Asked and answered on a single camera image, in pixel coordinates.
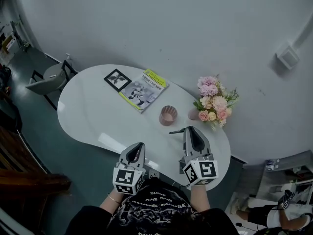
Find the kidney-shaped table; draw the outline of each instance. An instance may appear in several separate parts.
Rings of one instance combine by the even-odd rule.
[[[213,132],[208,124],[190,120],[187,115],[194,107],[194,97],[168,80],[169,87],[140,114],[104,81],[103,78],[114,69],[131,80],[143,72],[121,65],[99,65],[79,72],[65,86],[58,102],[58,119],[63,130],[77,141],[119,154],[129,145],[143,142],[146,145],[146,165],[181,185],[187,185],[186,176],[179,174],[183,133],[169,135],[169,132],[192,125],[208,138],[214,159],[218,161],[219,177],[206,189],[217,186],[230,162],[230,147],[225,132],[220,128]],[[158,120],[165,105],[172,105],[178,111],[176,121],[167,127]]]

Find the vase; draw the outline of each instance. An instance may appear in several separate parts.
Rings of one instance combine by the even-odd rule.
[[[192,108],[189,112],[188,112],[188,118],[190,120],[196,120],[199,119],[199,111],[197,108]]]

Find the black t-shirt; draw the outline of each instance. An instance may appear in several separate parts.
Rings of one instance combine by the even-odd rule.
[[[194,211],[182,191],[156,178],[146,180],[117,212],[84,206],[72,219],[66,235],[74,234],[238,234],[220,209]]]

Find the black sleeve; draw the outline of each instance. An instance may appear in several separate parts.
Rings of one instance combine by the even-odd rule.
[[[218,208],[201,212],[204,221],[213,229],[212,234],[238,235],[238,232],[224,211]]]
[[[105,234],[112,214],[96,206],[84,206],[71,220],[66,235]]]

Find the person in white shirt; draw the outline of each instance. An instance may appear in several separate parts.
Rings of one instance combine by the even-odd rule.
[[[263,207],[240,208],[239,200],[232,203],[231,214],[236,214],[243,220],[263,225],[268,228],[281,227],[283,230],[297,231],[306,227],[313,218],[312,205],[290,204],[287,209],[282,205],[267,205]]]

